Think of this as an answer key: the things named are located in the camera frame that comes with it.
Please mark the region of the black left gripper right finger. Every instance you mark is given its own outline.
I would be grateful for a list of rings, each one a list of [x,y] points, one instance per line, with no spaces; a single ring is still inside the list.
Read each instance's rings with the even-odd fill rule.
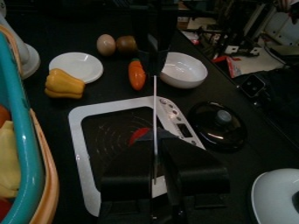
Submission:
[[[159,158],[172,223],[195,224],[199,210],[225,206],[221,196],[229,193],[228,170],[208,151],[180,138],[160,140]]]

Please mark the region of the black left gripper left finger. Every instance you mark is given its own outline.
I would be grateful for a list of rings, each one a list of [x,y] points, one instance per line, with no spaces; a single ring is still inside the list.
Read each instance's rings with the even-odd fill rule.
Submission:
[[[138,137],[102,174],[97,224],[151,224],[152,161],[153,140]]]

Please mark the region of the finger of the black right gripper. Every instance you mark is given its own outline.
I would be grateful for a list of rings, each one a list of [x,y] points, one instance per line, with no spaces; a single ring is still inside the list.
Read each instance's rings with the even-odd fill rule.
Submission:
[[[144,71],[148,74],[153,75],[155,74],[155,55],[151,52],[138,50],[137,56],[138,56]]]
[[[165,63],[165,60],[167,60],[167,55],[168,55],[167,50],[161,50],[156,54],[156,70],[155,70],[156,74],[160,74],[160,72],[163,71],[164,63]]]

